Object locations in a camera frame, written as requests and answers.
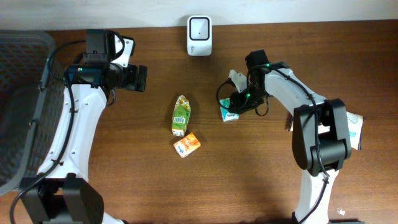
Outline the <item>yellow green snack packet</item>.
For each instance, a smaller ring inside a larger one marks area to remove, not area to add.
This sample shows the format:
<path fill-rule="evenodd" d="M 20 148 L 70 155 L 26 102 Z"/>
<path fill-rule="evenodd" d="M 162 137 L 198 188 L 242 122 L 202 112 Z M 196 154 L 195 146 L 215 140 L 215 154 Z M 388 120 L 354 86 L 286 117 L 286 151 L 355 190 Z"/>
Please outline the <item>yellow green snack packet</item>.
<path fill-rule="evenodd" d="M 185 136 L 191 110 L 189 100 L 185 96 L 180 95 L 177 98 L 172 115 L 172 134 L 174 136 Z"/>

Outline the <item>teal tissue pack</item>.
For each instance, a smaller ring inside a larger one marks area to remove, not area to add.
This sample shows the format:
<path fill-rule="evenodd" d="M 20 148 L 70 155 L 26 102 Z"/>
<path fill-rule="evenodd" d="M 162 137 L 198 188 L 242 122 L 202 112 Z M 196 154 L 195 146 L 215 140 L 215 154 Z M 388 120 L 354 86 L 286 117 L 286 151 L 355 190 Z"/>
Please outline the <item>teal tissue pack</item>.
<path fill-rule="evenodd" d="M 229 98 L 220 100 L 221 103 L 221 118 L 223 122 L 235 121 L 239 119 L 239 115 L 236 113 L 230 113 L 227 108 L 229 107 Z"/>

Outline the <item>cream snack bag blue label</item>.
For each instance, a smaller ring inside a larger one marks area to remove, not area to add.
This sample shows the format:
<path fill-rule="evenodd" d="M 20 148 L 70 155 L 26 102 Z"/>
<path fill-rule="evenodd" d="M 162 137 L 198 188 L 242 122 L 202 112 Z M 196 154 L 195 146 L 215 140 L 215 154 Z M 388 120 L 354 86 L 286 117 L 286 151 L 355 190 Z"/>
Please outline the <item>cream snack bag blue label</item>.
<path fill-rule="evenodd" d="M 346 115 L 348 119 L 348 129 L 349 129 L 351 147 L 355 150 L 361 151 L 364 117 L 350 112 L 346 112 Z M 294 129 L 293 124 L 294 120 L 292 117 L 290 120 L 290 126 L 288 128 L 288 131 L 293 131 Z M 319 134 L 328 132 L 329 130 L 330 130 L 329 126 L 324 126 L 322 124 L 319 125 L 319 131 L 318 131 Z"/>

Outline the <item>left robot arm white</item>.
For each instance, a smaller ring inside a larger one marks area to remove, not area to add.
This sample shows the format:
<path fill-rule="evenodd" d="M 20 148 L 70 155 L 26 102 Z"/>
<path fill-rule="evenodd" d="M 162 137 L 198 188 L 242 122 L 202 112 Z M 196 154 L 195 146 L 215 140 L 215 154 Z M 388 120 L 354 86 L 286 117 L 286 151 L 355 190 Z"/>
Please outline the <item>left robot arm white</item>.
<path fill-rule="evenodd" d="M 131 65 L 136 42 L 106 29 L 89 29 L 80 53 L 63 73 L 63 108 L 54 139 L 36 177 L 25 177 L 11 203 L 21 201 L 33 223 L 122 223 L 104 210 L 102 196 L 89 184 L 88 164 L 103 110 L 116 90 L 143 92 L 147 67 Z"/>

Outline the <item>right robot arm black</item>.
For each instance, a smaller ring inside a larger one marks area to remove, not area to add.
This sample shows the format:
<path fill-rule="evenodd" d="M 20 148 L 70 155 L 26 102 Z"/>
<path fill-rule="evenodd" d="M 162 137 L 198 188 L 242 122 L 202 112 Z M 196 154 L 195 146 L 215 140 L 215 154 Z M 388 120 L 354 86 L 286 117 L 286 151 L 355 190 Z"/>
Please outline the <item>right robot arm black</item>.
<path fill-rule="evenodd" d="M 293 223 L 329 223 L 333 183 L 352 153 L 346 106 L 328 100 L 303 84 L 285 62 L 270 62 L 264 50 L 245 58 L 246 75 L 231 74 L 236 88 L 229 97 L 230 113 L 257 111 L 277 99 L 293 117 L 292 152 L 302 170 L 300 198 Z"/>

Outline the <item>orange tissue pack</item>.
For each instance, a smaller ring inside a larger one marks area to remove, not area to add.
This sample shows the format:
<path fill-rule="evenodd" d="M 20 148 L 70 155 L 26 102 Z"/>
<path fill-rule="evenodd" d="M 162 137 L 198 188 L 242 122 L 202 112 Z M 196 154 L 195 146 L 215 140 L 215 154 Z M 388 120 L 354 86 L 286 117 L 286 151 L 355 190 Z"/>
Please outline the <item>orange tissue pack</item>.
<path fill-rule="evenodd" d="M 201 147 L 201 143 L 193 133 L 174 143 L 174 148 L 181 158 L 187 157 L 199 147 Z"/>

